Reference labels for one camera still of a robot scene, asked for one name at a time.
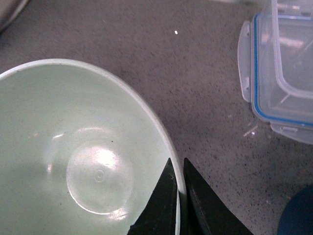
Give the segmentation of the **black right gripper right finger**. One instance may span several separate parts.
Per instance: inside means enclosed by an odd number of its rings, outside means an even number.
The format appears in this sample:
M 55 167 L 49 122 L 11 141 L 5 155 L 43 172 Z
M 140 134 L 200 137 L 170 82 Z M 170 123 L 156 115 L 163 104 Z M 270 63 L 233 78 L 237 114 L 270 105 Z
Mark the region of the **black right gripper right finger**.
M 188 158 L 183 173 L 192 225 L 201 235 L 250 235 L 252 232 L 227 208 Z

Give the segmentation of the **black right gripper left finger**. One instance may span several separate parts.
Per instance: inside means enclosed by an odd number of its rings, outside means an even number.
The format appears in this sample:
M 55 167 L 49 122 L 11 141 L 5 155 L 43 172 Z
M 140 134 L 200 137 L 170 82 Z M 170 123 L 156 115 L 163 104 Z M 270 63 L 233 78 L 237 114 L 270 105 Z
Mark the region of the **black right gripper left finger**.
M 130 226 L 129 235 L 174 235 L 176 233 L 178 187 L 171 159 L 152 192 L 149 201 L 136 220 Z

